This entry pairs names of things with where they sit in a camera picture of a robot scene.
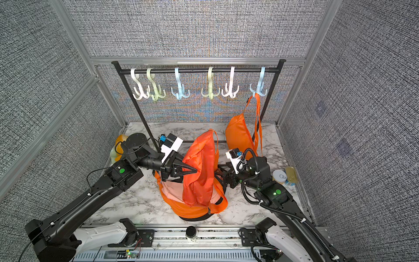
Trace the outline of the pink waist bag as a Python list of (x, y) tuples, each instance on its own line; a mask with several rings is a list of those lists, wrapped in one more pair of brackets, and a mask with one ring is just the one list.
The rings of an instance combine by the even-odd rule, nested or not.
[[(172, 181), (162, 182), (162, 191), (165, 196), (171, 200), (180, 202), (184, 204), (183, 201), (183, 183), (177, 183)], [(212, 197), (211, 197), (211, 204), (215, 204), (221, 195), (216, 191), (216, 188), (213, 187)]]

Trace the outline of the dark orange waist bag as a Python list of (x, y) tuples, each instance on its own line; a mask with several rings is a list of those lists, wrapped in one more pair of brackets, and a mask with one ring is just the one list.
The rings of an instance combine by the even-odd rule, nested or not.
[(183, 201), (188, 206), (209, 206), (215, 180), (218, 148), (212, 129), (200, 135), (190, 146), (183, 162), (196, 168), (196, 174), (183, 178)]

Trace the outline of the bright orange waist bag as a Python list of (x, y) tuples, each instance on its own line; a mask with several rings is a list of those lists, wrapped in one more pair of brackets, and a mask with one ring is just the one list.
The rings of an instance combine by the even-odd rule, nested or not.
[(261, 97), (255, 95), (256, 112), (255, 112), (255, 128), (253, 139), (246, 125), (244, 113), (247, 106), (249, 106), (252, 97), (247, 101), (241, 114), (234, 116), (225, 130), (225, 137), (230, 150), (238, 148), (244, 152), (247, 148), (252, 149), (256, 156), (258, 156), (258, 148), (260, 148), (260, 156), (263, 156), (263, 129), (261, 126)]

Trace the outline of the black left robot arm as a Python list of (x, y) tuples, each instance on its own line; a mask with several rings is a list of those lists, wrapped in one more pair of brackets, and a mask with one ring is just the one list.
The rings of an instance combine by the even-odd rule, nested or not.
[(162, 153), (152, 149), (145, 134), (134, 133), (121, 142), (120, 160), (103, 168), (103, 175), (90, 188), (59, 212), (44, 219), (34, 219), (25, 231), (41, 262), (69, 262), (78, 253), (104, 245), (136, 245), (141, 237), (129, 219), (114, 225), (99, 227), (92, 233), (79, 230), (92, 214), (113, 198), (127, 191), (143, 177), (142, 168), (159, 171), (164, 179), (178, 179), (197, 173), (197, 169), (183, 163), (176, 150)]

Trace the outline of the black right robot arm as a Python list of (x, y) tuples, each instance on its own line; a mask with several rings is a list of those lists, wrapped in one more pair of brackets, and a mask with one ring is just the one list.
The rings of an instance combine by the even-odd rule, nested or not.
[(265, 157), (239, 160), (239, 170), (232, 162), (220, 164), (217, 174), (226, 186), (241, 187), (245, 200), (273, 213), (290, 230), (290, 234), (265, 218), (255, 227), (256, 241), (251, 248), (265, 247), (281, 251), (293, 262), (353, 262), (339, 252), (304, 215), (292, 195), (273, 180)]

